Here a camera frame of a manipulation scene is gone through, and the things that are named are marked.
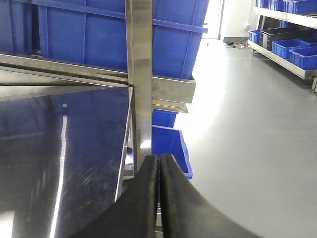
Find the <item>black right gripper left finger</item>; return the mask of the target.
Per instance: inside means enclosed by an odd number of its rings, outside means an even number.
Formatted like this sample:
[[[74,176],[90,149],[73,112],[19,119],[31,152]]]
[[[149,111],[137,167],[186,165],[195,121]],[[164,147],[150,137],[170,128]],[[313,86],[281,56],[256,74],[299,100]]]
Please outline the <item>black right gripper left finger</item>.
[[[147,155],[119,199],[72,238],[154,238],[159,195],[159,157]]]

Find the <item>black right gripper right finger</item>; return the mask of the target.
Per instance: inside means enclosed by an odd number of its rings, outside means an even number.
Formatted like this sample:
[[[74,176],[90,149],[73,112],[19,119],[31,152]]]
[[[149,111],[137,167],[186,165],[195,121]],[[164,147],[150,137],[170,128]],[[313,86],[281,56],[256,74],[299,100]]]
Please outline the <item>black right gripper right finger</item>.
[[[188,181],[171,154],[160,156],[159,195],[165,238],[256,238],[212,206]]]

